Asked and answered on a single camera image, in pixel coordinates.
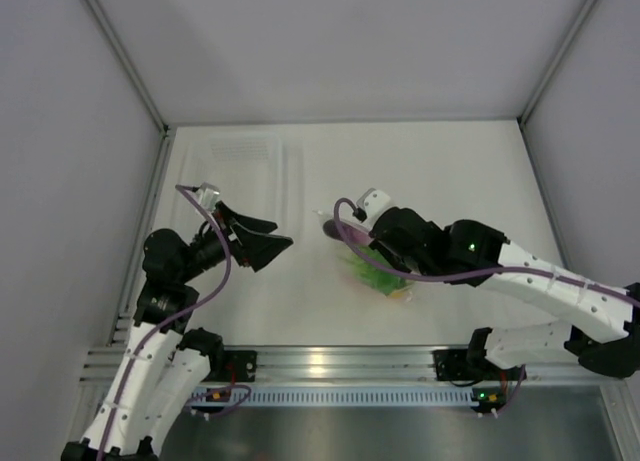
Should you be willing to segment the green fake lettuce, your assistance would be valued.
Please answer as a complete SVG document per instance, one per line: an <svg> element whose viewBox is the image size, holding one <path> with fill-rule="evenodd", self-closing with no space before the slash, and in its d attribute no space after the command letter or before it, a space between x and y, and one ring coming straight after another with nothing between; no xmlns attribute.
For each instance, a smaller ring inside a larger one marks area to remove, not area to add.
<svg viewBox="0 0 640 461"><path fill-rule="evenodd" d="M340 254L339 259L355 281L384 296L394 295L410 286L406 279L380 270L349 250Z"/></svg>

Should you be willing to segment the clear polka dot zip bag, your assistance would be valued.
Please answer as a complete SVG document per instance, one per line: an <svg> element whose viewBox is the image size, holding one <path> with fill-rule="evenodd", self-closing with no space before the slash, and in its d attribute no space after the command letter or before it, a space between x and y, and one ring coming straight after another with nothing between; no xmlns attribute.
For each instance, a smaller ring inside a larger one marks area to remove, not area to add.
<svg viewBox="0 0 640 461"><path fill-rule="evenodd" d="M331 213L320 210L315 210L314 213L324 237L331 246L337 269L347 282L353 287L358 287L360 291L368 289L391 300L409 301L412 298L413 281L386 273L362 260L342 241ZM343 220L343 223L347 238L363 254L387 268L391 267L381 254L369 247L371 239L362 226L348 220Z"/></svg>

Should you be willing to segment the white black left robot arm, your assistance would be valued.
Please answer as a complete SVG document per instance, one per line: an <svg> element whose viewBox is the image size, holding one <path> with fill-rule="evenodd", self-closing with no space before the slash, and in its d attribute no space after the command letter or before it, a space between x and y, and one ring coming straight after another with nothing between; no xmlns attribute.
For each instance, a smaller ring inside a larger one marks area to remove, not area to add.
<svg viewBox="0 0 640 461"><path fill-rule="evenodd" d="M64 460L156 460L196 387L219 378L226 367L223 340L191 329L192 313L213 297L190 281L225 265L258 272L293 245L272 221L240 215L219 201L191 242L163 228L143 245L146 279L136 303L122 360L96 416Z"/></svg>

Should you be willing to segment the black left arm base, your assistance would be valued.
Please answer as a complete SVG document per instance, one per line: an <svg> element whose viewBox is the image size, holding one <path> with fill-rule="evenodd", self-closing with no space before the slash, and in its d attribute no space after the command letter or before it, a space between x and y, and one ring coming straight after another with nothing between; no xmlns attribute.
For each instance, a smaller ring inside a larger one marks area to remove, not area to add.
<svg viewBox="0 0 640 461"><path fill-rule="evenodd" d="M216 354L204 382L224 384L252 383L257 371L258 353L255 350L225 350Z"/></svg>

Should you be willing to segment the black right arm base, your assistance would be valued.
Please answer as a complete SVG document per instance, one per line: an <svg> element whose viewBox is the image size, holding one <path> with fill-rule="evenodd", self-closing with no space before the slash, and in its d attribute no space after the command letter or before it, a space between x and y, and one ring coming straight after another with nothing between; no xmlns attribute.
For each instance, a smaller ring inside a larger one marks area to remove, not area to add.
<svg viewBox="0 0 640 461"><path fill-rule="evenodd" d="M438 381L468 387L484 381L501 380L498 367L467 349L436 350L433 361Z"/></svg>

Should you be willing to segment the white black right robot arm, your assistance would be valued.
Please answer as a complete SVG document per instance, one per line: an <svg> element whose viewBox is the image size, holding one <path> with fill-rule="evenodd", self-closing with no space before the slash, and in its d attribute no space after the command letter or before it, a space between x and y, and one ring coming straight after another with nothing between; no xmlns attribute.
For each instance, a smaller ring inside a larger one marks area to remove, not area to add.
<svg viewBox="0 0 640 461"><path fill-rule="evenodd" d="M371 246L419 280L468 285L511 296L553 316L523 328L476 329L466 354L480 378L529 363L575 360L611 378L639 369L639 287L614 288L581 277L473 220L444 228L397 206L364 208Z"/></svg>

